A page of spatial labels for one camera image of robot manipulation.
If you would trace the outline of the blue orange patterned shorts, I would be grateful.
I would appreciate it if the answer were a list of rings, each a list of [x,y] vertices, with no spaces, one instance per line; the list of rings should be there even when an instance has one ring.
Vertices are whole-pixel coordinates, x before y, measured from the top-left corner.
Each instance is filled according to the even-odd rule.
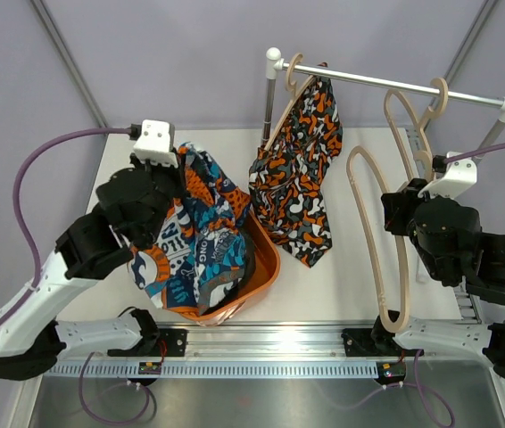
[[[157,309],[189,308],[203,316],[223,307],[244,273],[239,229],[251,198],[205,150],[184,143],[178,153],[185,193],[174,200],[153,247],[134,251],[128,272]]]

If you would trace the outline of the orange black camo shorts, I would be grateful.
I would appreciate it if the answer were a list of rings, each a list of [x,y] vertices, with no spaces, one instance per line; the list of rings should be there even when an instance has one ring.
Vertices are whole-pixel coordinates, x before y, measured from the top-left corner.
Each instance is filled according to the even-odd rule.
[[[308,268],[333,246],[322,186],[343,149],[343,131],[331,79],[310,76],[249,169],[256,218]]]

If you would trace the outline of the olive green shorts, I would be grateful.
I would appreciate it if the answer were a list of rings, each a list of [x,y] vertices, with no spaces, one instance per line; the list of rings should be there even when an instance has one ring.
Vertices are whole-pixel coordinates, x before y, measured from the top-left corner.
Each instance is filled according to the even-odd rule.
[[[239,293],[247,286],[252,278],[256,269],[255,260],[255,245],[251,236],[243,229],[240,228],[239,232],[244,238],[245,254],[244,254],[244,273],[240,279],[226,294],[225,298],[221,301],[222,305],[228,305],[230,302],[238,298]]]

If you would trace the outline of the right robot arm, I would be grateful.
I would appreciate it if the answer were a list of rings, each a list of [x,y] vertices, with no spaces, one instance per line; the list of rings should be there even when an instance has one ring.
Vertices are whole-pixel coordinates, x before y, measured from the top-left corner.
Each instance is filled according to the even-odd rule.
[[[505,308],[505,235],[484,232],[476,209],[425,187],[426,180],[414,178],[382,194],[385,231],[409,238],[435,281],[463,284],[469,295]],[[505,379],[505,320],[474,327],[410,317],[402,330],[376,321],[371,343],[383,354],[423,350],[479,359]]]

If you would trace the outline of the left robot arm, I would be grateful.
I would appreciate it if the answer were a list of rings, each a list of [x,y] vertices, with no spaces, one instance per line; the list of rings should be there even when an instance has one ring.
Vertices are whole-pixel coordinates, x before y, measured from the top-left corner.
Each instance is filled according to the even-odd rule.
[[[28,380],[64,358],[92,352],[143,357],[157,349],[160,331],[145,309],[114,319],[57,320],[81,293],[132,261],[135,251],[152,247],[174,198],[185,191],[175,152],[154,160],[131,154],[130,161],[97,187],[93,210],[62,233],[43,267],[0,308],[0,379]]]

